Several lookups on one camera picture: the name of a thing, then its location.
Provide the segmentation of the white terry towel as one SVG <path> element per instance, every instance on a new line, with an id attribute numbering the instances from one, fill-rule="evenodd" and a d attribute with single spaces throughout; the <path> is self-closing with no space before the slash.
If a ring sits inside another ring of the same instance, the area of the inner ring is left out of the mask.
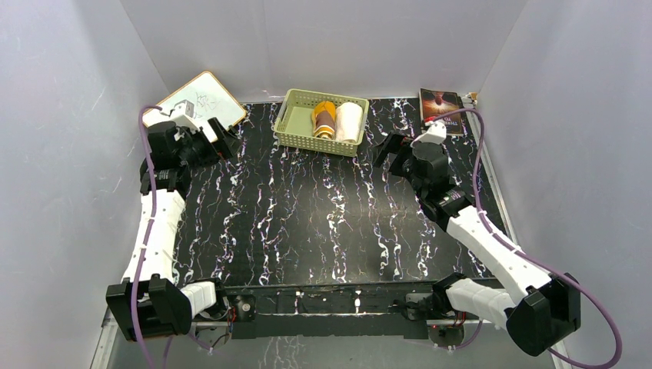
<path id="1" fill-rule="evenodd" d="M 335 141 L 357 144 L 364 110 L 354 102 L 345 102 L 336 108 Z"/>

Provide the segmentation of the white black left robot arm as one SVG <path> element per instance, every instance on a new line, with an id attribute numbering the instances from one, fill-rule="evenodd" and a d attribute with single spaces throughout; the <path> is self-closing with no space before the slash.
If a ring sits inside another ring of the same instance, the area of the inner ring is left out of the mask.
<path id="1" fill-rule="evenodd" d="M 188 334 L 204 313 L 222 320 L 232 308 L 220 278 L 174 283 L 175 239 L 191 171 L 235 156 L 239 140 L 217 118 L 200 128 L 161 121 L 144 129 L 149 152 L 140 167 L 141 220 L 130 263 L 106 302 L 128 341 Z"/>

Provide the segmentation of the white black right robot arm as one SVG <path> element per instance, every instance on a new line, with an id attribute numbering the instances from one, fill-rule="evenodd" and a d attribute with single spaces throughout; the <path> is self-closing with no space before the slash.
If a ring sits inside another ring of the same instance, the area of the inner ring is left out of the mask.
<path id="1" fill-rule="evenodd" d="M 373 150 L 373 165 L 381 167 L 393 155 L 392 175 L 405 178 L 421 210 L 442 231 L 467 247 L 501 283 L 500 288 L 478 284 L 462 273 L 435 282 L 431 295 L 406 296 L 397 301 L 411 320 L 452 318 L 468 312 L 508 332 L 526 354 L 537 356 L 581 326 L 580 292 L 575 280 L 544 271 L 503 246 L 482 223 L 473 196 L 455 183 L 447 152 L 435 143 L 415 144 L 392 133 Z"/>

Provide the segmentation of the orange brown towel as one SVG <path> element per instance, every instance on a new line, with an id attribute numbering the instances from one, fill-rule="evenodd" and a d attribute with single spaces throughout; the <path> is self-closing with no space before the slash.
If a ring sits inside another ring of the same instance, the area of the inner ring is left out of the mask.
<path id="1" fill-rule="evenodd" d="M 317 103 L 311 113 L 313 136 L 333 140 L 335 136 L 336 107 L 332 101 Z"/>

